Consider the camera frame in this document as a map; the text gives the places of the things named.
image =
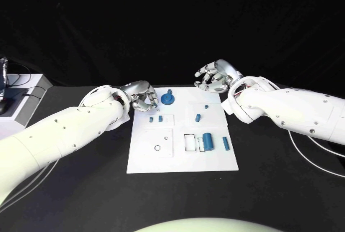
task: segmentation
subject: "silver robotic hand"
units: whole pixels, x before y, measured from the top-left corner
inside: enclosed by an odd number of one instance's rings
[[[242,72],[223,59],[210,63],[195,74],[200,77],[206,74],[203,82],[197,81],[194,85],[211,93],[224,93],[234,83],[243,78]]]
[[[133,103],[133,108],[138,111],[145,112],[154,107],[158,107],[158,94],[148,81],[135,81],[133,83],[122,86],[120,90],[126,93],[128,99]]]

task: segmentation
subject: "small blue piece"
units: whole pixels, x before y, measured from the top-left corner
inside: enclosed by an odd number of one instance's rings
[[[174,97],[174,92],[172,90],[169,89],[168,90],[168,93],[162,96],[161,98],[161,102],[165,104],[165,105],[172,105],[174,102],[175,102],[175,97]]]
[[[206,134],[203,135],[203,140],[204,140],[204,148],[206,148],[206,151],[214,150],[214,142],[213,142],[211,133],[206,133]]]
[[[200,122],[200,118],[201,118],[201,115],[197,114],[197,118],[195,118],[195,121]]]
[[[227,139],[226,136],[223,137],[223,142],[224,142],[224,146],[226,146],[226,151],[230,151],[230,147],[229,147],[229,139]]]

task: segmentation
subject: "white board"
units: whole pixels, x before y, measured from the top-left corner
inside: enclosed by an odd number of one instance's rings
[[[156,88],[159,100],[169,89],[175,96],[172,105],[159,103],[159,110],[135,112],[128,173],[237,171],[220,95],[197,87],[167,87]],[[197,114],[201,114],[200,122],[195,121]],[[206,151],[201,146],[201,138],[207,132],[213,134],[213,151]],[[230,151],[224,147],[224,136]]]

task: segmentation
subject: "blue object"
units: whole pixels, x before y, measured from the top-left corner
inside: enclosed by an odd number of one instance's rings
[[[223,142],[224,142],[224,146],[226,146],[226,151],[230,151],[230,147],[229,147],[229,139],[227,139],[226,136],[223,137]]]
[[[201,118],[201,115],[197,114],[197,118],[195,118],[195,121],[200,122],[200,118]]]
[[[165,104],[165,105],[172,105],[174,102],[175,102],[175,97],[174,97],[174,92],[172,90],[169,89],[168,90],[168,93],[162,96],[161,98],[161,102]]]
[[[214,149],[214,143],[213,143],[213,137],[211,137],[211,133],[206,133],[203,135],[203,140],[204,140],[204,148],[206,151],[211,151]]]

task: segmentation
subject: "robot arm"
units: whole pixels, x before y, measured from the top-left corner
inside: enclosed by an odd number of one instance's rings
[[[195,74],[207,73],[195,85],[211,93],[229,91],[223,102],[229,114],[246,123],[269,116],[281,128],[345,145],[344,99],[304,89],[281,89],[263,77],[243,77],[224,60],[214,65],[213,70],[206,66]],[[211,74],[216,79],[207,84]]]
[[[156,91],[146,81],[120,89],[99,87],[79,107],[60,111],[0,141],[0,203],[38,170],[129,121],[132,102],[139,111],[158,106]]]

